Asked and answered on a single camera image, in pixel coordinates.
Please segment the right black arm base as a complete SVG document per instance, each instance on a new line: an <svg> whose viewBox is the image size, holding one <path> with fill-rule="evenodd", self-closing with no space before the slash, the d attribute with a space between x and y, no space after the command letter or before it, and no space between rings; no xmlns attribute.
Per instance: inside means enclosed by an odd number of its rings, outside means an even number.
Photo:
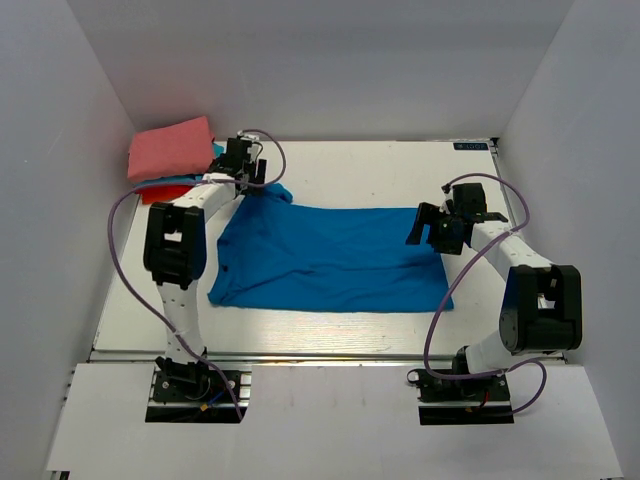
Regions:
<svg viewBox="0 0 640 480"><path fill-rule="evenodd" d="M407 382L419 389L418 399L423 403L509 401L510 392L503 377L492 376L477 380L444 380L435 378L424 369L412 369Z"/></svg>

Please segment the blue t shirt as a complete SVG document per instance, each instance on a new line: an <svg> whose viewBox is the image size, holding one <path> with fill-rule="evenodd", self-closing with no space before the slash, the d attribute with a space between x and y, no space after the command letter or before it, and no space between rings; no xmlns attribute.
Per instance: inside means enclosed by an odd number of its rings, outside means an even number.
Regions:
<svg viewBox="0 0 640 480"><path fill-rule="evenodd" d="M329 313L452 309L442 258L406 242L414 208L324 209L276 184L240 201L217 241L214 306Z"/></svg>

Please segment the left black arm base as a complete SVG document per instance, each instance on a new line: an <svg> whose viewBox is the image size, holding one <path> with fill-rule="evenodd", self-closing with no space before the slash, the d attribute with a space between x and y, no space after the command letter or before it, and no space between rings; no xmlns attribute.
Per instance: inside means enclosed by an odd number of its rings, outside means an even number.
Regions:
<svg viewBox="0 0 640 480"><path fill-rule="evenodd" d="M251 373L240 370L224 370L223 373L233 388L239 405L246 406L250 396ZM150 401L160 406L178 404L233 406L231 394L220 375L214 371L210 371L204 379L195 384L190 384L171 379L164 372L157 370L153 377Z"/></svg>

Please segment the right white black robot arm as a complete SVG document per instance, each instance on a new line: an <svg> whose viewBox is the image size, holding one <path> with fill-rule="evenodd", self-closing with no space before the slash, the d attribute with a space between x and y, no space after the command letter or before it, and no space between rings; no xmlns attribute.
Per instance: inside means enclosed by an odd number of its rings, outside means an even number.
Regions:
<svg viewBox="0 0 640 480"><path fill-rule="evenodd" d="M442 188L440 205L419 204L407 244L426 242L439 254L474 255L444 294L445 309L470 270L486 260L505 282L498 325L483 340L462 347L448 373L431 366L426 373L451 381L461 397L472 399L484 391L488 377L506 374L543 356L577 349L583 338L582 281L578 269L538 254L511 225L488 209L480 183L455 179Z"/></svg>

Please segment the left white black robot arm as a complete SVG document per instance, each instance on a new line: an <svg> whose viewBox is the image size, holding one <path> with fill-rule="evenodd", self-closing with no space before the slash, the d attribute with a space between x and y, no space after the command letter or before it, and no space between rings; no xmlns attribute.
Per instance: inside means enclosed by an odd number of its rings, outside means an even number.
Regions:
<svg viewBox="0 0 640 480"><path fill-rule="evenodd" d="M206 224L223 206L265 183L261 152L259 137L241 132L185 194L149 208L143 264L169 322L165 355L157 365L191 399L205 396L212 378L202 362L206 347L197 308L197 285L207 263Z"/></svg>

